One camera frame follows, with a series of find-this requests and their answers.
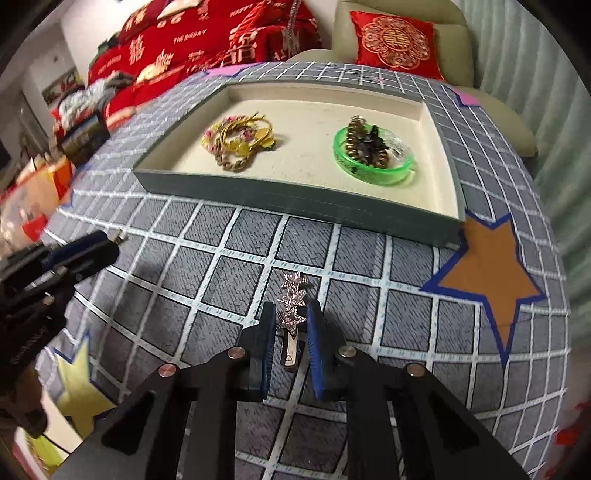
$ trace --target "gray tray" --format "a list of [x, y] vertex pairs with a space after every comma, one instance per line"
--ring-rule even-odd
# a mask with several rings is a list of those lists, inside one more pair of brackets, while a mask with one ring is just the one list
[[[226, 115], [260, 111], [278, 148], [241, 173], [223, 171], [200, 146]], [[413, 149], [415, 172], [393, 186], [346, 174], [332, 139], [353, 115], [395, 132]], [[196, 197], [302, 215], [438, 247], [457, 243], [465, 201], [446, 141], [420, 98], [321, 82], [232, 83], [201, 101], [134, 165], [151, 193]]]

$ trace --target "green bracelet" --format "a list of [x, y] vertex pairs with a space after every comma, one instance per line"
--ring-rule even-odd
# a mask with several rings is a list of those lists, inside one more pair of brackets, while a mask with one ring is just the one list
[[[365, 125], [369, 132], [373, 125]], [[389, 130], [379, 129], [379, 136], [388, 144], [388, 138], [396, 138], [396, 136]], [[413, 155], [408, 148], [404, 149], [404, 158], [395, 168], [376, 168], [369, 165], [363, 165], [357, 160], [352, 159], [345, 153], [345, 145], [347, 143], [347, 129], [339, 130], [335, 135], [333, 141], [333, 153], [335, 160], [340, 167], [358, 180], [374, 185], [391, 185], [403, 181], [411, 171], [413, 166]]]

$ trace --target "red pillow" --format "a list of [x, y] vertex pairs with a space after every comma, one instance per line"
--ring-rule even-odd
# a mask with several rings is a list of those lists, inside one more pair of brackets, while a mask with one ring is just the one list
[[152, 0], [149, 4], [133, 12], [121, 27], [121, 32], [117, 37], [119, 43], [123, 44], [129, 41], [150, 25], [156, 23], [160, 12], [164, 10], [167, 3], [168, 0]]
[[397, 15], [349, 12], [355, 25], [357, 65], [412, 73], [445, 82], [437, 65], [431, 22]]

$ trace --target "rhinestone star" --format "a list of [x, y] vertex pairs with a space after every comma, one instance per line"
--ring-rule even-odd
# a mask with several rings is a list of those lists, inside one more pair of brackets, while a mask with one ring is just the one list
[[285, 281], [281, 288], [287, 288], [288, 291], [295, 293], [300, 289], [300, 285], [305, 285], [306, 278], [303, 277], [300, 272], [292, 272], [286, 273], [283, 275], [285, 277]]
[[285, 304], [285, 312], [288, 314], [297, 312], [298, 307], [305, 307], [304, 296], [306, 295], [305, 290], [298, 290], [295, 293], [288, 293], [279, 297], [277, 301]]
[[297, 326], [306, 321], [305, 317], [301, 317], [297, 313], [286, 314], [285, 312], [277, 312], [277, 316], [279, 317], [277, 328], [286, 329], [292, 337], [295, 337], [297, 334]]

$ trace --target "light green curtain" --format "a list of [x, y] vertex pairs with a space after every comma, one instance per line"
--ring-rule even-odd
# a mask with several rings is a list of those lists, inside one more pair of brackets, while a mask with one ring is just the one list
[[545, 26], [517, 0], [453, 0], [473, 36], [476, 85], [535, 135], [532, 172], [560, 245], [573, 343], [591, 340], [591, 97]]

